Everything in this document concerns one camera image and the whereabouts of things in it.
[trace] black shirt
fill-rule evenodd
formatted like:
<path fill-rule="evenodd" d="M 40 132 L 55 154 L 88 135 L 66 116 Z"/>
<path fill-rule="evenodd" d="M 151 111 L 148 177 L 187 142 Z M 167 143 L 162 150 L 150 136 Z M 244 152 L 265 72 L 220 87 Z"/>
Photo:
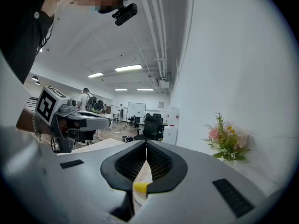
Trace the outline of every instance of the black shirt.
<path fill-rule="evenodd" d="M 54 21 L 42 12 L 45 0 L 11 0 L 14 6 L 2 6 L 0 48 L 19 80 L 24 83 L 39 48 Z"/>

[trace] bracelet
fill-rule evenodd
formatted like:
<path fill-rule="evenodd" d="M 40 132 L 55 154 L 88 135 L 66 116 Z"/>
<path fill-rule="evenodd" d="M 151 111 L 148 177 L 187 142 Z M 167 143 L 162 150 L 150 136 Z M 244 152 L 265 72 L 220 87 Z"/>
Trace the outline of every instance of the bracelet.
<path fill-rule="evenodd" d="M 41 118 L 33 112 L 32 114 L 32 126 L 33 126 L 33 131 L 36 134 L 37 137 L 41 137 L 42 131 L 41 129 Z"/>

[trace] white cube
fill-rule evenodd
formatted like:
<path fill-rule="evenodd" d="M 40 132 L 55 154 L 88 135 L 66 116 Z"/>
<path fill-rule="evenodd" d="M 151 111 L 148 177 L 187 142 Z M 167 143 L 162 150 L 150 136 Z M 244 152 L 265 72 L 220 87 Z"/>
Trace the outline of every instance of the white cube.
<path fill-rule="evenodd" d="M 61 105 L 67 104 L 68 99 L 69 97 L 54 87 L 44 86 L 37 101 L 36 113 L 48 126 L 51 126 L 54 113 L 59 111 Z"/>

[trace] pink rose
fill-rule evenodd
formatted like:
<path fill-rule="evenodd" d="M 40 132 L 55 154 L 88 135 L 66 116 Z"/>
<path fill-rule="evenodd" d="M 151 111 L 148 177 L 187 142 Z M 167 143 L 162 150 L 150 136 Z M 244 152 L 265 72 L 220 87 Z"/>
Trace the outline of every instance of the pink rose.
<path fill-rule="evenodd" d="M 209 139 L 217 139 L 219 137 L 219 131 L 217 128 L 214 128 L 212 129 L 210 132 L 209 132 Z"/>

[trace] ceiling pipe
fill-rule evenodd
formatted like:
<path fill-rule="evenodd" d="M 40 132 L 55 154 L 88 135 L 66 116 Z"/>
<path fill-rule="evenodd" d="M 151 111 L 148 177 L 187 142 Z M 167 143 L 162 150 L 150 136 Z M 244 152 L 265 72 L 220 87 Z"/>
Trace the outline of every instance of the ceiling pipe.
<path fill-rule="evenodd" d="M 148 69 L 148 72 L 149 72 L 149 75 L 150 75 L 149 78 L 151 79 L 151 81 L 152 81 L 152 83 L 154 84 L 154 86 L 156 86 L 156 83 L 154 82 L 153 76 L 151 75 L 149 66 L 148 66 L 148 64 L 147 64 L 147 62 L 146 62 L 146 60 L 145 60 L 145 58 L 144 58 L 144 55 L 143 55 L 143 53 L 142 53 L 142 51 L 141 51 L 141 48 L 139 47 L 139 45 L 138 45 L 138 43 L 137 43 L 137 41 L 136 41 L 136 39 L 135 39 L 135 37 L 134 37 L 134 34 L 133 34 L 133 32 L 132 32 L 132 30 L 131 30 L 131 28 L 129 27 L 129 25 L 128 25 L 127 22 L 126 22 L 126 25 L 127 25 L 127 28 L 128 28 L 128 30 L 129 30 L 129 32 L 130 32 L 130 34 L 131 34 L 133 40 L 135 41 L 135 44 L 136 44 L 136 46 L 137 46 L 137 48 L 138 48 L 138 50 L 139 50 L 139 52 L 140 52 L 140 55 L 141 55 L 141 57 L 142 57 L 142 59 L 143 59 L 145 65 L 146 65 L 146 68 Z"/>
<path fill-rule="evenodd" d="M 164 17 L 164 10 L 163 10 L 162 0 L 158 0 L 158 1 L 159 1 L 160 12 L 161 12 L 161 18 L 162 18 L 164 50 L 165 50 L 165 73 L 166 73 L 166 76 L 167 76 L 167 40 L 166 40 L 165 17 Z"/>
<path fill-rule="evenodd" d="M 150 29 L 150 33 L 151 33 L 153 43 L 154 43 L 154 47 L 155 47 L 156 58 L 159 58 L 160 54 L 159 54 L 158 41 L 157 41 L 157 36 L 156 36 L 155 30 L 154 30 L 154 22 L 153 22 L 153 18 L 152 18 L 151 12 L 150 12 L 150 7 L 149 7 L 149 4 L 148 4 L 147 0 L 141 0 L 141 1 L 142 1 L 142 4 L 143 4 L 143 7 L 144 7 L 146 18 L 147 18 L 148 23 L 149 23 L 149 29 Z M 162 76 L 162 70 L 161 70 L 161 61 L 157 61 L 157 62 L 158 62 L 160 77 L 163 77 Z"/>
<path fill-rule="evenodd" d="M 161 25 L 161 18 L 160 18 L 160 12 L 158 8 L 158 1 L 157 0 L 151 0 L 151 3 L 154 8 L 154 15 L 155 20 L 157 22 L 157 28 L 158 28 L 158 34 L 159 34 L 159 41 L 160 41 L 160 48 L 161 48 L 161 58 L 165 58 L 165 50 L 164 50 L 164 43 L 163 43 L 163 33 L 162 33 L 162 25 Z M 163 60 L 163 76 L 162 79 L 165 79 L 165 60 Z"/>

